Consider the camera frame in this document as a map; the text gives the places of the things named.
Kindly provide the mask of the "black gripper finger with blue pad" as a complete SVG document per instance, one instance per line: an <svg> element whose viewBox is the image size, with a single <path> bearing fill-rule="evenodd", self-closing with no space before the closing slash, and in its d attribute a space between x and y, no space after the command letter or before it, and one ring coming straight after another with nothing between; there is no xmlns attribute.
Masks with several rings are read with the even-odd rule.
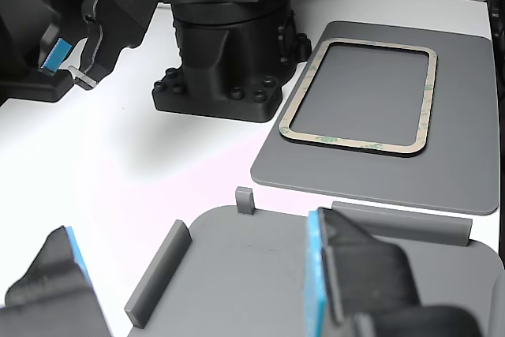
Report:
<svg viewBox="0 0 505 337"><path fill-rule="evenodd" d="M84 0L43 0L50 24L40 41L39 70L56 74L75 45L86 36L81 6Z"/></svg>

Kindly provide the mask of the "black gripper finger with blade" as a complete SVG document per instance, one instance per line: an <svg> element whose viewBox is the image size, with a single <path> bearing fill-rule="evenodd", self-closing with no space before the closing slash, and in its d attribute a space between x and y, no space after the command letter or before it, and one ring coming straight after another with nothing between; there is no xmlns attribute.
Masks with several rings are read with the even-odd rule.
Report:
<svg viewBox="0 0 505 337"><path fill-rule="evenodd" d="M74 84L92 90L110 75L121 51L141 42L141 26L114 0L84 0L81 7L87 27L87 41L80 65L71 69Z"/></svg>

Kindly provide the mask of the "static gripper finger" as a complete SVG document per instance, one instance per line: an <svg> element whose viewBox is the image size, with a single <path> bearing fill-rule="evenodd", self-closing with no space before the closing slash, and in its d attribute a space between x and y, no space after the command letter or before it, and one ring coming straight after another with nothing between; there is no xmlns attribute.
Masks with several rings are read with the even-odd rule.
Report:
<svg viewBox="0 0 505 337"><path fill-rule="evenodd" d="M468 311L422 305L404 250L342 213L311 211L303 285L306 336L479 336Z"/></svg>
<svg viewBox="0 0 505 337"><path fill-rule="evenodd" d="M1 335L111 335L72 227L53 230L6 291Z"/></svg>

